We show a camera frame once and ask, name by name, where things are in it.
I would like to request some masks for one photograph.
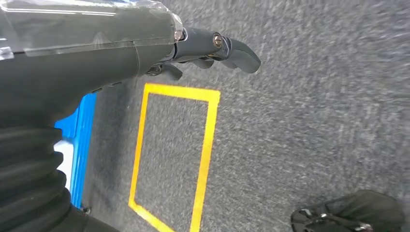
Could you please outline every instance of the yellow tape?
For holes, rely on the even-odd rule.
[[[156,228],[158,231],[174,232],[165,223],[160,221],[158,218],[153,216],[150,212],[148,212],[146,209],[144,209],[142,206],[138,205],[135,202],[135,191],[137,188],[138,168],[140,163],[142,141],[144,136],[146,108],[148,104],[148,96],[150,93],[208,102],[204,143],[202,146],[201,163],[199,165],[198,181],[196,185],[195,200],[193,204],[192,219],[190,225],[190,232],[199,232],[201,227],[202,209],[204,206],[209,164],[211,161],[212,144],[214,140],[214,131],[217,120],[220,92],[217,90],[210,89],[168,86],[150,83],[147,83],[144,88],[128,206],[131,209],[133,209],[144,220],[146,220],[149,224],[151,224],[154,228]]]

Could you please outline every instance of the robotic hand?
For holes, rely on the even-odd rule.
[[[261,63],[237,40],[183,28],[159,2],[0,0],[0,231],[117,232],[70,204],[55,122],[103,86],[177,80],[173,63],[214,61],[246,73]]]
[[[201,69],[208,69],[214,61],[246,73],[256,72],[261,65],[258,56],[238,40],[208,30],[184,28],[182,38],[175,43],[171,54],[153,66],[147,75],[165,74],[178,80],[182,72],[172,63],[193,63]]]

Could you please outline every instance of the plastic wrap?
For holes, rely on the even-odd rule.
[[[180,18],[150,0],[0,0],[0,59],[174,44]]]

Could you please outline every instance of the metal screw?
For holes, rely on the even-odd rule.
[[[222,47],[222,36],[219,33],[214,34],[214,46],[217,48]]]
[[[86,215],[90,215],[90,214],[91,214],[91,208],[84,208],[84,209],[83,209],[83,212],[84,212]]]

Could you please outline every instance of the robotic finger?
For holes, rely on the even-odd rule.
[[[193,63],[201,69],[208,69],[214,61],[220,61],[230,69],[239,68],[246,73],[256,72],[261,65],[261,60],[246,44],[218,32],[195,28],[183,29],[182,38],[175,43],[172,54],[167,57],[168,59],[153,66],[147,74],[161,74],[156,72],[158,67],[163,69],[169,63]]]

